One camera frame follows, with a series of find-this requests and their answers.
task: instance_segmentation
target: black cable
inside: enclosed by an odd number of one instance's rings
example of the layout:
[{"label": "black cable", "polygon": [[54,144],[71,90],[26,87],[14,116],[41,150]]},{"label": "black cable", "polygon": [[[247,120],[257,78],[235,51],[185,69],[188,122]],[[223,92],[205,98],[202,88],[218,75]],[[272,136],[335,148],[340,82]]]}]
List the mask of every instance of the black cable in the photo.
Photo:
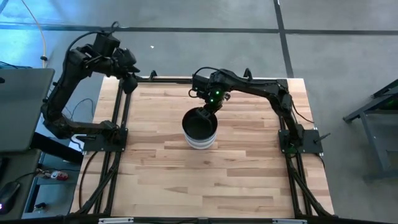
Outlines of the black cable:
[{"label": "black cable", "polygon": [[296,115],[294,114],[293,111],[292,111],[292,115],[293,115],[294,121],[296,122],[296,124],[298,124],[299,122],[297,121]]},{"label": "black cable", "polygon": [[294,154],[293,156],[287,156],[289,159],[295,158],[297,154]]},{"label": "black cable", "polygon": [[79,209],[81,209],[81,189],[83,187],[83,179],[85,178],[86,172],[88,165],[91,163],[91,161],[94,159],[94,156],[97,154],[98,151],[94,152],[90,158],[88,159],[85,168],[83,169],[83,173],[81,173],[81,179],[80,179],[80,186],[79,186]]},{"label": "black cable", "polygon": [[14,67],[15,69],[20,69],[20,68],[28,69],[29,68],[29,67],[26,67],[26,66],[11,65],[10,63],[2,62],[2,61],[0,61],[0,63],[3,64],[3,65],[8,65],[8,66]]},{"label": "black cable", "polygon": [[192,96],[192,95],[191,95],[191,91],[193,91],[193,90],[190,89],[190,90],[188,91],[188,96],[189,96],[190,98],[198,98],[198,96]]},{"label": "black cable", "polygon": [[322,158],[322,156],[321,156],[321,155],[319,155],[318,153],[315,153],[315,155],[316,155],[316,156],[318,156],[318,157],[319,157],[319,159],[321,159],[321,162],[322,162],[323,168],[325,168],[325,161],[323,161],[323,158]]},{"label": "black cable", "polygon": [[73,45],[75,45],[76,42],[78,42],[80,39],[82,39],[88,35],[91,35],[91,34],[106,34],[109,36],[109,35],[113,34],[114,32],[116,32],[116,29],[118,27],[119,27],[119,22],[114,21],[111,25],[111,32],[106,33],[106,32],[99,32],[99,31],[91,31],[91,32],[85,33],[85,34],[77,37],[72,43],[70,43],[70,45],[67,48],[67,51],[65,52],[65,57],[64,57],[65,59],[63,60],[63,65],[62,65],[62,70],[63,70],[62,73],[64,74],[67,71],[67,61],[68,61],[69,51],[70,51],[70,49],[72,49]]},{"label": "black cable", "polygon": [[30,172],[30,173],[24,174],[24,175],[22,175],[22,176],[19,176],[18,178],[15,179],[15,182],[17,182],[18,180],[20,180],[20,179],[23,178],[23,177],[27,177],[28,175],[32,175],[32,174],[37,175],[37,174],[39,174],[39,173],[44,173],[44,172],[50,171],[50,170],[56,170],[56,171],[63,171],[63,170],[66,170],[66,171],[78,171],[78,172],[80,171],[80,170],[73,170],[73,169],[54,169],[54,168],[48,168],[48,169],[45,169],[45,170],[39,170],[39,171],[35,171],[35,172]]},{"label": "black cable", "polygon": [[199,69],[193,74],[193,76],[197,75],[198,72],[200,72],[200,71],[203,70],[203,69],[211,69],[211,70],[214,70],[214,71],[217,71],[217,72],[221,72],[221,73],[223,73],[223,74],[225,74],[225,75],[228,75],[226,72],[224,72],[224,71],[222,71],[222,70],[220,70],[220,69],[218,69],[218,68],[213,68],[213,67],[202,67],[202,68],[199,68]]},{"label": "black cable", "polygon": [[71,142],[73,142],[73,143],[75,143],[75,144],[77,144],[78,146],[79,146],[79,149],[81,150],[81,151],[83,151],[83,148],[81,147],[81,144],[80,144],[80,142],[76,142],[75,140],[73,140],[72,139],[72,137],[70,137],[70,139],[69,139]]},{"label": "black cable", "polygon": [[76,110],[77,106],[79,106],[80,103],[82,103],[82,102],[84,102],[86,100],[90,100],[91,101],[91,115],[94,118],[94,101],[92,99],[90,99],[90,98],[85,98],[84,100],[80,100],[80,102],[76,104],[76,106],[73,109],[73,111],[71,113],[71,116],[70,116],[71,120],[73,120],[73,115],[75,115],[75,110]]},{"label": "black cable", "polygon": [[65,109],[69,112],[70,117],[72,118],[72,112],[70,112],[70,110],[65,106]]},{"label": "black cable", "polygon": [[292,100],[292,105],[293,105],[293,109],[294,109],[294,111],[297,113],[297,115],[299,115],[300,117],[302,117],[304,120],[306,120],[306,121],[308,121],[308,122],[310,122],[310,123],[313,123],[313,121],[311,121],[311,120],[309,120],[309,119],[307,119],[307,118],[304,118],[303,115],[301,115],[299,112],[297,112],[297,109],[296,109],[296,107],[294,106],[293,100]]},{"label": "black cable", "polygon": [[287,163],[288,171],[292,172],[293,178],[296,181],[297,185],[301,188],[303,194],[309,199],[310,204],[312,205],[313,209],[319,216],[331,216],[318,202],[318,200],[313,196],[311,190],[307,187],[307,184],[302,180],[297,169],[294,167],[293,162],[291,160]]},{"label": "black cable", "polygon": [[43,171],[35,171],[35,172],[30,172],[30,173],[24,174],[24,175],[22,175],[22,176],[16,178],[16,179],[15,179],[15,182],[18,182],[19,179],[21,179],[21,178],[23,178],[23,177],[27,177],[28,175],[39,174],[39,173],[41,173],[41,172],[43,172]]},{"label": "black cable", "polygon": [[85,202],[85,204],[82,206],[81,209],[77,210],[75,213],[76,214],[88,214],[94,203],[98,200],[98,197],[100,194],[103,193],[104,188],[108,184],[108,182],[111,180],[113,175],[117,175],[117,167],[119,167],[120,163],[120,156],[121,154],[116,154],[115,158],[113,160],[113,163],[111,167],[109,168],[108,172],[105,174],[104,178],[102,181],[99,182],[97,188],[94,190],[94,192],[91,194],[90,198]]}]

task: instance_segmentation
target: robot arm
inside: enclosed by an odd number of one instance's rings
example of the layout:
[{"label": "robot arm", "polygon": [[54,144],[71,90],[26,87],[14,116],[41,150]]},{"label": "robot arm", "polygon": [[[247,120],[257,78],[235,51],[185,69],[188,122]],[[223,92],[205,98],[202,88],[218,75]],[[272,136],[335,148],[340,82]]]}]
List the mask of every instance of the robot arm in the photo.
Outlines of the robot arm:
[{"label": "robot arm", "polygon": [[297,149],[304,144],[304,128],[293,117],[292,96],[289,94],[286,79],[253,80],[221,69],[212,73],[209,78],[194,75],[192,90],[197,93],[197,97],[205,100],[204,107],[197,111],[203,118],[208,118],[221,109],[224,100],[230,98],[228,92],[235,90],[265,97],[275,113],[286,123],[289,130],[287,146]]},{"label": "robot arm", "polygon": [[112,122],[74,122],[64,117],[62,110],[80,81],[91,77],[93,72],[122,79],[125,93],[131,93],[137,87],[134,73],[139,70],[133,66],[136,59],[130,50],[121,49],[119,45],[120,41],[111,34],[98,33],[93,45],[77,47],[67,53],[63,73],[41,108],[44,125],[57,138],[66,139],[74,134],[102,134],[111,141],[118,140],[118,127]]}]

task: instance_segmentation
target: butcher block table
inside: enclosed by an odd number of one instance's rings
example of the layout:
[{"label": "butcher block table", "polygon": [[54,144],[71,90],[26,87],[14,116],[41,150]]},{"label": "butcher block table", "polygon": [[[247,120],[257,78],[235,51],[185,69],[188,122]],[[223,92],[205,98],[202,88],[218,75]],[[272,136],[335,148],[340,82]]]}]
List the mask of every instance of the butcher block table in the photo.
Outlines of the butcher block table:
[{"label": "butcher block table", "polygon": [[[298,112],[312,119],[304,80],[291,78],[288,83]],[[182,118],[189,109],[205,102],[190,98],[190,87],[140,83],[132,94],[127,119],[129,136],[119,166],[111,215],[293,218],[286,161],[277,138],[279,119],[267,99],[231,92],[231,99],[216,114],[215,143],[209,149],[197,150],[185,141]],[[104,78],[95,123],[111,120],[117,90],[117,79]],[[296,117],[304,128],[313,128],[312,123]],[[90,156],[85,156],[81,171]],[[103,157],[104,152],[97,153],[89,165],[82,186],[83,203],[98,186]],[[333,213],[320,158],[303,154],[303,164],[309,189]],[[305,212],[299,189],[300,208]],[[78,210],[78,191],[79,186],[71,212]],[[108,188],[101,211],[107,196]]]}]

